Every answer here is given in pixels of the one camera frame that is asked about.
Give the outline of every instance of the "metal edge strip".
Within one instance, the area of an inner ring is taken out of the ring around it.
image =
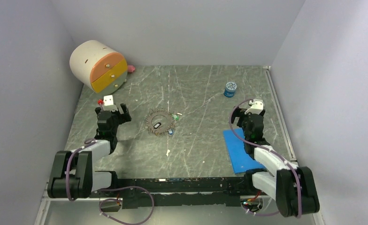
[[[275,92],[275,88],[274,88],[274,85],[273,85],[272,80],[271,80],[270,72],[269,72],[268,69],[264,69],[264,72],[265,72],[265,75],[266,75],[266,79],[268,81],[268,86],[271,89],[271,94],[272,94],[272,98],[273,98],[272,100],[274,102],[275,111],[276,111],[276,114],[278,116],[278,120],[280,122],[279,124],[281,126],[282,133],[284,135],[286,148],[288,150],[289,156],[291,157],[290,160],[291,161],[297,161],[296,155],[293,151],[291,138],[289,137],[288,129],[286,128],[284,116],[282,115],[281,107],[279,105],[278,98],[277,98],[276,92]]]
[[[50,198],[47,195],[47,185],[43,192],[42,200],[40,201],[39,211],[36,215],[35,224],[34,225],[44,225],[46,222],[46,218],[48,215],[48,210],[50,208]]]

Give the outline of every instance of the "table surface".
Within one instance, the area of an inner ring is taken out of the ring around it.
[[[238,86],[232,98],[223,95],[228,81]],[[260,66],[137,67],[113,96],[117,105],[128,106],[132,121],[119,126],[115,152],[102,158],[96,170],[113,170],[120,178],[235,176],[222,131],[229,129],[233,107],[247,98],[264,100],[264,135],[289,158],[272,90]],[[94,108],[100,98],[83,87],[66,150],[94,137]],[[156,108],[182,114],[173,136],[155,136],[146,130],[145,116]]]

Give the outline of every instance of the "wire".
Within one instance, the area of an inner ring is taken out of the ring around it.
[[[151,208],[151,212],[149,213],[149,215],[147,216],[147,218],[145,218],[143,221],[141,221],[139,223],[130,224],[130,223],[123,222],[123,221],[121,221],[119,219],[116,219],[115,217],[112,217],[112,216],[107,215],[105,212],[103,212],[101,210],[101,206],[105,202],[111,202],[111,201],[117,202],[117,199],[114,199],[114,198],[108,198],[108,199],[105,199],[104,201],[100,202],[100,204],[99,204],[100,215],[103,215],[103,216],[105,216],[105,217],[107,217],[107,218],[109,218],[109,219],[111,219],[113,221],[116,221],[118,223],[121,223],[123,225],[140,225],[140,224],[145,223],[147,220],[149,220],[149,218],[151,217],[151,215],[153,213],[153,210],[155,208],[155,202],[153,200],[152,194],[147,189],[145,189],[143,187],[139,187],[139,186],[128,186],[128,187],[121,187],[121,188],[115,188],[115,189],[100,189],[100,191],[122,191],[122,190],[132,189],[132,188],[136,188],[136,189],[140,189],[140,190],[144,191],[151,198],[152,208]]]
[[[70,188],[69,188],[69,170],[71,168],[71,164],[72,164],[72,160],[74,158],[74,156],[81,150],[85,149],[85,148],[88,148],[92,145],[94,145],[95,143],[97,143],[97,140],[86,140],[85,142],[85,146],[82,146],[78,149],[76,149],[75,151],[73,151],[68,159],[68,164],[67,164],[67,170],[65,171],[65,189],[66,189],[66,192],[67,192],[67,197],[68,199],[72,202],[74,201],[74,199],[72,198],[71,196],[71,191],[70,191]]]
[[[228,124],[230,125],[230,128],[231,128],[231,131],[233,132],[233,134],[241,141],[247,143],[247,144],[250,144],[250,145],[253,145],[255,147],[258,147],[258,148],[261,148],[261,149],[264,149],[266,151],[269,151],[271,152],[272,154],[278,156],[278,158],[280,158],[283,162],[286,162],[286,159],[284,157],[282,157],[280,154],[278,154],[276,151],[273,151],[264,146],[261,146],[261,145],[258,145],[258,144],[255,144],[253,142],[249,142],[245,139],[243,139],[242,137],[240,137],[234,130],[234,128],[232,127],[232,123],[231,123],[231,118],[232,118],[232,115],[234,114],[234,111],[240,106],[242,105],[243,103],[245,102],[249,102],[253,100],[253,98],[250,98],[250,99],[247,99],[241,103],[239,103],[238,105],[236,105],[234,107],[234,109],[231,111],[230,113],[230,117],[228,118]],[[291,170],[291,172],[293,173],[294,177],[295,177],[295,180],[296,180],[296,186],[297,186],[297,199],[298,199],[298,206],[299,206],[299,210],[298,210],[298,215],[296,216],[297,218],[301,218],[301,213],[302,213],[302,208],[301,208],[301,189],[300,189],[300,181],[299,181],[299,177],[297,176],[296,174],[296,171],[294,170],[294,168],[290,165],[290,164],[287,164],[287,166],[289,167],[289,169]],[[267,213],[267,214],[255,214],[256,216],[272,216],[272,215],[276,215],[278,214],[279,211],[275,212],[275,213]]]
[[[258,192],[257,192],[257,194],[256,194],[256,196],[255,197],[253,197],[253,198],[249,198],[247,201],[248,202],[253,202],[254,200],[256,200],[256,198],[257,197],[259,197],[259,195],[261,194],[261,191],[259,190]]]
[[[70,170],[70,167],[71,167],[71,164],[72,164],[72,160],[73,160],[74,156],[79,151],[81,151],[81,150],[83,150],[85,148],[88,148],[88,147],[94,145],[95,143],[97,143],[97,140],[96,139],[90,139],[90,140],[86,140],[84,143],[85,143],[85,146],[82,146],[82,147],[80,147],[80,148],[78,148],[78,149],[76,149],[75,151],[72,152],[72,154],[70,155],[70,157],[68,159],[68,163],[67,163],[67,170],[66,170],[66,174],[65,174],[65,189],[66,189],[66,192],[67,192],[67,197],[68,197],[68,199],[71,202],[75,200],[75,199],[72,198],[71,192],[70,192],[70,189],[69,189],[69,170]],[[111,217],[111,216],[107,215],[105,212],[102,211],[101,206],[105,202],[114,201],[114,202],[120,203],[117,198],[116,199],[114,199],[114,198],[108,198],[108,199],[100,202],[100,204],[99,204],[100,215],[103,215],[103,216],[105,216],[105,217],[107,217],[107,218],[109,218],[109,219],[111,219],[113,221],[116,221],[118,223],[121,223],[123,225],[140,225],[140,224],[145,223],[151,217],[151,215],[153,213],[153,210],[155,208],[155,202],[153,200],[152,194],[148,190],[146,190],[143,187],[139,187],[139,186],[128,186],[128,187],[122,187],[122,188],[116,188],[116,189],[100,189],[100,191],[121,191],[121,190],[126,190],[126,189],[131,189],[131,188],[136,188],[136,189],[143,190],[144,192],[146,192],[150,196],[151,202],[152,202],[152,208],[151,208],[151,212],[149,213],[149,215],[147,216],[147,218],[145,218],[143,221],[141,221],[139,223],[130,224],[130,223],[126,223],[126,222],[120,221],[120,220],[118,220],[118,219],[116,219],[114,217]]]

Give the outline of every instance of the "metal gear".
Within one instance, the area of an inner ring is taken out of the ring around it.
[[[154,128],[152,124],[152,120],[156,116],[163,116],[167,119],[167,124],[162,124],[162,126],[159,126],[158,128]],[[148,130],[148,133],[155,134],[155,135],[165,135],[168,133],[168,131],[176,126],[176,120],[173,118],[173,113],[169,112],[166,109],[156,109],[156,110],[150,110],[148,115],[145,118],[146,123],[146,129]]]

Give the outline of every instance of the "white cylinder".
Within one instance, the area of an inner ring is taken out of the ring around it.
[[[97,93],[107,86],[115,86],[115,79],[121,75],[125,78],[127,75],[127,63],[123,55],[96,40],[79,45],[71,54],[69,66],[81,82]],[[112,72],[113,68],[114,72],[119,68],[120,74]]]

